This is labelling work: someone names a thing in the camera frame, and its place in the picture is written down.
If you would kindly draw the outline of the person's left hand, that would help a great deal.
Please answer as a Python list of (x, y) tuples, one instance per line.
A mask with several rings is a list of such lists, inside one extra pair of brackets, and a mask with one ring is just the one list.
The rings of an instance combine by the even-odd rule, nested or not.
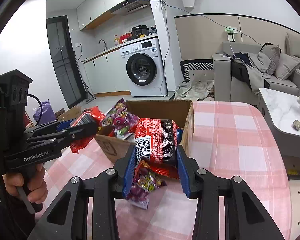
[[(46, 200), (48, 189), (44, 181), (45, 172), (43, 164), (38, 164), (34, 176), (27, 182), (27, 188), (30, 190), (27, 198), (31, 203), (42, 204)], [(6, 173), (3, 180), (8, 194), (20, 198), (17, 187), (24, 185), (23, 176), (20, 173)]]

